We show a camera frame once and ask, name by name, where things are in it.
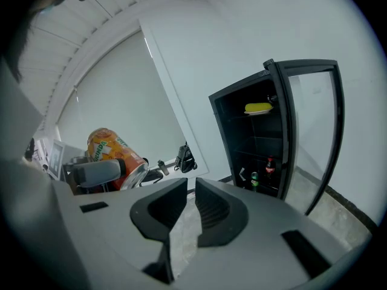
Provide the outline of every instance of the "bottle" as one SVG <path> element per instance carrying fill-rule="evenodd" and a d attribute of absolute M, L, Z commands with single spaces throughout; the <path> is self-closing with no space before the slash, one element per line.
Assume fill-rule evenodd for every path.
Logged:
<path fill-rule="evenodd" d="M 258 173 L 257 173 L 257 172 L 253 172 L 253 173 L 252 173 L 252 180 L 251 180 L 251 183 L 252 183 L 252 186 L 253 186 L 253 191 L 256 192 L 256 188 L 257 188 L 257 186 L 259 185 L 259 182 L 258 182 Z"/>
<path fill-rule="evenodd" d="M 269 158 L 267 158 L 266 177 L 270 179 L 272 177 L 272 174 L 274 173 L 275 169 L 276 169 L 276 165 L 273 161 L 272 156 L 270 156 Z"/>
<path fill-rule="evenodd" d="M 165 176 L 169 175 L 169 171 L 168 171 L 167 167 L 165 166 L 164 161 L 158 160 L 157 165 L 160 168 L 160 170 L 163 171 Z"/>

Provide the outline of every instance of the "concrete floor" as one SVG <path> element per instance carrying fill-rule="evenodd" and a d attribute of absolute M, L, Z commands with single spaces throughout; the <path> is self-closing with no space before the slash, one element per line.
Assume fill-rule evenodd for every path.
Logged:
<path fill-rule="evenodd" d="M 317 186 L 296 173 L 286 202 L 304 212 L 316 190 Z M 309 217 L 331 233 L 348 251 L 371 237 L 367 228 L 357 218 L 326 193 L 323 194 Z M 187 198 L 187 205 L 183 213 L 170 233 L 171 263 L 175 279 L 195 256 L 197 237 L 200 234 L 200 214 L 195 205 L 194 194 L 191 194 Z"/>
<path fill-rule="evenodd" d="M 305 213 L 317 190 L 316 184 L 295 171 L 285 202 Z M 348 251 L 371 237 L 368 229 L 327 193 L 322 195 L 309 218 L 331 233 Z"/>

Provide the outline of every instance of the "yellow container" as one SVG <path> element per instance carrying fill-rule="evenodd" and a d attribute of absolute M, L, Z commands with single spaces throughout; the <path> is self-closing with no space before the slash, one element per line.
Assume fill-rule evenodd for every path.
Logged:
<path fill-rule="evenodd" d="M 126 176 L 112 182 L 118 190 L 138 186 L 148 172 L 148 164 L 138 156 L 114 131 L 100 128 L 87 140 L 87 150 L 93 161 L 121 158 L 125 162 Z"/>
<path fill-rule="evenodd" d="M 270 103 L 249 103 L 245 106 L 246 112 L 259 112 L 272 109 L 273 106 Z"/>

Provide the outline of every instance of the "orange container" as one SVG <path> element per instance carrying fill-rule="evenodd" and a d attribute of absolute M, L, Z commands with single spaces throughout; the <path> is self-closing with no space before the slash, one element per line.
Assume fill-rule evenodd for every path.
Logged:
<path fill-rule="evenodd" d="M 114 131 L 100 128 L 87 140 L 87 150 L 93 161 L 121 158 L 126 165 L 126 176 L 112 182 L 118 190 L 138 186 L 148 172 L 148 164 L 138 156 Z"/>

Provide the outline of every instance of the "glass door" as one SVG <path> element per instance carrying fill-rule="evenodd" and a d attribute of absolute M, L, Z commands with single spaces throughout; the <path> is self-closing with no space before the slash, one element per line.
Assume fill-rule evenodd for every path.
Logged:
<path fill-rule="evenodd" d="M 339 67 L 334 60 L 269 60 L 264 66 L 282 86 L 286 106 L 288 175 L 281 198 L 309 214 L 339 156 L 344 125 Z"/>

